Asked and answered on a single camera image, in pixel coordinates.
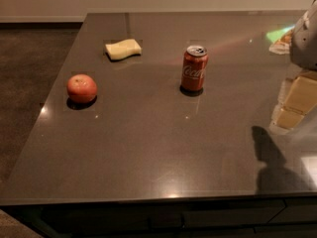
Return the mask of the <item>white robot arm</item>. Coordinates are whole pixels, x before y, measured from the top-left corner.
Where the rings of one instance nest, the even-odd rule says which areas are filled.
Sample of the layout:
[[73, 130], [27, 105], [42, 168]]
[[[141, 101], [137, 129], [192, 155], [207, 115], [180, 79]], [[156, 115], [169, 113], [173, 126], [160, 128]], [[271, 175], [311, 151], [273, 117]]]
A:
[[271, 116], [271, 125], [287, 132], [317, 106], [317, 0], [276, 43], [301, 68], [299, 74], [282, 82]]

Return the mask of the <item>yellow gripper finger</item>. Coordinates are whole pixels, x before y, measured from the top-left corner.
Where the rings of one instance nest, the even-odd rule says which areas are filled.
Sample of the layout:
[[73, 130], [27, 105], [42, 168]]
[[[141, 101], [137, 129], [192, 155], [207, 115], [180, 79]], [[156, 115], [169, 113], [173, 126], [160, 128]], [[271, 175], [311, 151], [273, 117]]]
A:
[[281, 85], [274, 108], [274, 125], [285, 130], [295, 128], [317, 105], [317, 72], [308, 70]]

